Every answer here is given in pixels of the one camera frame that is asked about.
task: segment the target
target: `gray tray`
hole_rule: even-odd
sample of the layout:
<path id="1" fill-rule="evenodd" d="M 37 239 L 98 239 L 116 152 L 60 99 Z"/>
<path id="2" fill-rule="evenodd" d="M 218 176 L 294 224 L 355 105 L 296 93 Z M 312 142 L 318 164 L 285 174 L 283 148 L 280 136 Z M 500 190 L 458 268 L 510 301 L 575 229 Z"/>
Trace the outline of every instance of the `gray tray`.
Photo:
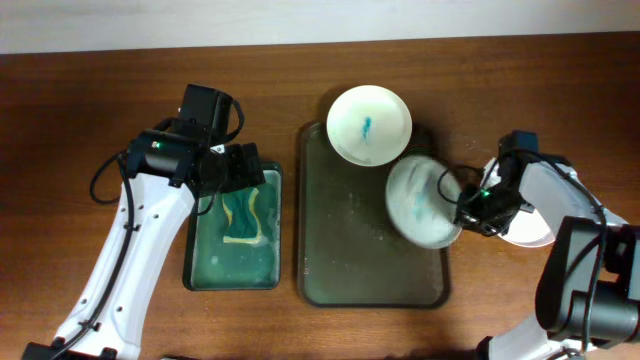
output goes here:
<path id="1" fill-rule="evenodd" d="M 324 124 L 301 138 L 298 288 L 320 307 L 435 308 L 450 290 L 447 250 L 402 238 L 384 203 L 392 164 L 361 167 L 336 153 Z"/>

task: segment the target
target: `white wall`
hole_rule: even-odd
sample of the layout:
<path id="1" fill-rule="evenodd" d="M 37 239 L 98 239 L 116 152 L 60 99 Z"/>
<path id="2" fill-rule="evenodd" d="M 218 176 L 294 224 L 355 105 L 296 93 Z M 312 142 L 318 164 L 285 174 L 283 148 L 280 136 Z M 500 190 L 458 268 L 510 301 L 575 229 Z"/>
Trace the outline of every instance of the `white wall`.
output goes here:
<path id="1" fill-rule="evenodd" d="M 640 0 L 0 0 L 0 53 L 640 30 Z"/>

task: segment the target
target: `brown table surface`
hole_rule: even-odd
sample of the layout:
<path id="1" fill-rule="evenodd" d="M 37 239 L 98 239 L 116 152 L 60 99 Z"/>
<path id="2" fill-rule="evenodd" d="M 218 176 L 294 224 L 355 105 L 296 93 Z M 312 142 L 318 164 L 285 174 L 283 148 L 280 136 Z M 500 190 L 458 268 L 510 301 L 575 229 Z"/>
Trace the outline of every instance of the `brown table surface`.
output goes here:
<path id="1" fill-rule="evenodd" d="M 78 300 L 115 214 L 88 195 L 97 167 L 176 114 L 186 84 L 242 102 L 238 142 L 284 169 L 282 279 L 272 291 L 189 292 L 186 226 L 149 305 L 143 358 L 383 358 L 474 348 L 533 311 L 550 247 L 463 233 L 453 293 L 433 311 L 317 309 L 295 282 L 296 150 L 344 90 L 377 84 L 407 103 L 451 162 L 483 165 L 513 129 L 539 134 L 608 208 L 640 222 L 640 34 L 0 56 L 2 358 L 49 343 Z M 119 193 L 111 170 L 99 194 Z M 590 359 L 637 358 L 622 345 Z"/>

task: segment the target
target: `green sponge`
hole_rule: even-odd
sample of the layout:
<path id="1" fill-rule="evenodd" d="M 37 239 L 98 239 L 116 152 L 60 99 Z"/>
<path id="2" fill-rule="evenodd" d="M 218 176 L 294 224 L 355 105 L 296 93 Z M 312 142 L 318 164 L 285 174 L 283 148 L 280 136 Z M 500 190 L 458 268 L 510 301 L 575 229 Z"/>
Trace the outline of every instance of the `green sponge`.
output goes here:
<path id="1" fill-rule="evenodd" d="M 247 188 L 222 196 L 222 206 L 229 220 L 223 242 L 258 245 L 266 239 L 255 210 L 259 193 L 256 188 Z"/>

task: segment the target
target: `green tray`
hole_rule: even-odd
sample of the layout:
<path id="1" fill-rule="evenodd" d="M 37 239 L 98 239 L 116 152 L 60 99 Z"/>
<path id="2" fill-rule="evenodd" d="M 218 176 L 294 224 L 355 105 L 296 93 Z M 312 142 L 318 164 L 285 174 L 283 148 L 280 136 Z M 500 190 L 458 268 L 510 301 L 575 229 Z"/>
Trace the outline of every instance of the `green tray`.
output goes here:
<path id="1" fill-rule="evenodd" d="M 211 211 L 189 219 L 187 250 L 182 281 L 192 291 L 273 289 L 280 281 L 280 217 L 282 209 L 282 169 L 276 163 L 263 163 L 266 183 L 256 188 L 258 218 L 267 242 L 249 244 L 224 243 L 222 238 L 229 220 L 218 195 Z M 203 211 L 211 201 L 196 201 Z"/>
<path id="2" fill-rule="evenodd" d="M 448 252 L 405 240 L 385 206 L 393 164 L 362 167 L 336 153 L 324 124 L 301 139 L 298 289 L 320 307 L 435 308 L 449 295 Z"/>

